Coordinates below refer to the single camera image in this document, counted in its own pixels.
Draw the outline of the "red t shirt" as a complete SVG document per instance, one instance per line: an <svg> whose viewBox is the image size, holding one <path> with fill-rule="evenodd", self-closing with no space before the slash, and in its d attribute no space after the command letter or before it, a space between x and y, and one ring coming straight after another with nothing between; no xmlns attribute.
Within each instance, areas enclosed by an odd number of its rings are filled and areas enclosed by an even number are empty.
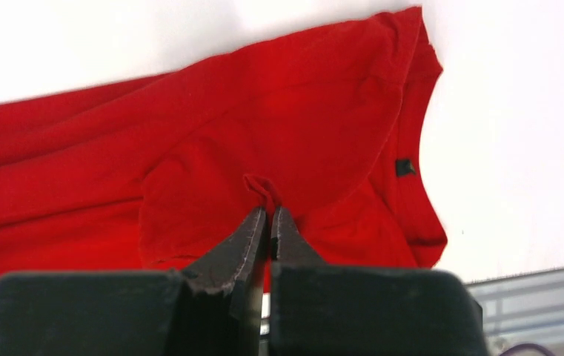
<svg viewBox="0 0 564 356"><path fill-rule="evenodd" d="M419 141L441 72L409 7L0 105L0 275L181 269L257 206L329 263L430 268L448 238Z"/></svg>

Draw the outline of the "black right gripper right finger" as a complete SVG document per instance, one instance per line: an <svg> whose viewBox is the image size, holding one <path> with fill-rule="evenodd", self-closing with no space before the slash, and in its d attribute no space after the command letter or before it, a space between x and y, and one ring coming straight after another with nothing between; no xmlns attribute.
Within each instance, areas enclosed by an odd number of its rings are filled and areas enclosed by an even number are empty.
<svg viewBox="0 0 564 356"><path fill-rule="evenodd" d="M488 354L481 306L454 275L328 264L283 207L271 239L271 355Z"/></svg>

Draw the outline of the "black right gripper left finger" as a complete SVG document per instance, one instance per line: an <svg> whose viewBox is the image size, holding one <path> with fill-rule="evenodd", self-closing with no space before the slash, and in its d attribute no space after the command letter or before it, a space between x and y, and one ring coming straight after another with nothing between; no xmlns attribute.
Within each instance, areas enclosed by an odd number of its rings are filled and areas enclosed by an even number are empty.
<svg viewBox="0 0 564 356"><path fill-rule="evenodd" d="M0 277L0 355L257 355L268 217L177 271Z"/></svg>

